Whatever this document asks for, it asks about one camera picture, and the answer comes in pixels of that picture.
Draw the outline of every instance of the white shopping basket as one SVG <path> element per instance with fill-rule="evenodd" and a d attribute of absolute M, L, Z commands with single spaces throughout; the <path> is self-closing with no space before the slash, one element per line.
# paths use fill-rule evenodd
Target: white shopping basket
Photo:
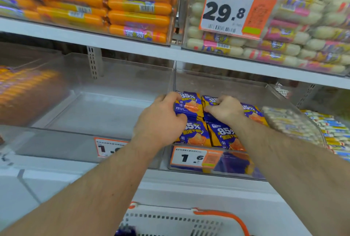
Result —
<path fill-rule="evenodd" d="M 155 207 L 132 202 L 120 229 L 137 236 L 249 236 L 243 221 L 229 212 Z"/>

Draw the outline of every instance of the forearm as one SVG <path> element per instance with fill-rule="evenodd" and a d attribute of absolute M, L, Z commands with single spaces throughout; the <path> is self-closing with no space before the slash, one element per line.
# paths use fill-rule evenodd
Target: forearm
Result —
<path fill-rule="evenodd" d="M 131 141 L 0 235 L 114 235 L 155 155 L 138 145 L 147 143 Z"/>
<path fill-rule="evenodd" d="M 349 235 L 348 162 L 244 116 L 229 126 L 313 236 Z"/>

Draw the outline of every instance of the metal shelf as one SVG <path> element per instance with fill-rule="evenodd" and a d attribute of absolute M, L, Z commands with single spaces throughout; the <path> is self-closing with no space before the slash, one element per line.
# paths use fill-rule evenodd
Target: metal shelf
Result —
<path fill-rule="evenodd" d="M 254 61 L 233 59 L 181 49 L 178 45 L 164 47 L 127 39 L 71 30 L 63 27 L 0 17 L 0 31 L 32 37 L 81 44 L 91 47 L 129 52 L 168 60 L 187 62 L 228 70 L 261 74 L 277 78 L 291 79 L 306 83 L 350 89 L 350 78 L 304 70 L 262 64 Z"/>

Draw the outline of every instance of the hand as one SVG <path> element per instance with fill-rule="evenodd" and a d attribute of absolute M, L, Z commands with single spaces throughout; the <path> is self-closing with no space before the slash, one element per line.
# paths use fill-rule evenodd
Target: hand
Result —
<path fill-rule="evenodd" d="M 187 117 L 176 115 L 173 110 L 175 100 L 181 100 L 177 92 L 158 96 L 144 109 L 134 127 L 133 141 L 149 143 L 149 148 L 157 153 L 162 147 L 173 143 L 185 130 Z"/>
<path fill-rule="evenodd" d="M 245 117 L 243 107 L 238 99 L 222 95 L 216 102 L 219 105 L 208 105 L 204 108 L 204 111 L 209 112 L 220 122 L 223 122 L 230 126 L 234 120 L 238 117 Z"/>

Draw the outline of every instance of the stack of white sausages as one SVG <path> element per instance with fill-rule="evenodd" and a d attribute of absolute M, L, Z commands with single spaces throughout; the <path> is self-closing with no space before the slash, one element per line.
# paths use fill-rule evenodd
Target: stack of white sausages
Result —
<path fill-rule="evenodd" d="M 281 0 L 262 40 L 199 30 L 204 4 L 205 0 L 190 0 L 187 48 L 317 72 L 347 73 L 350 0 Z"/>

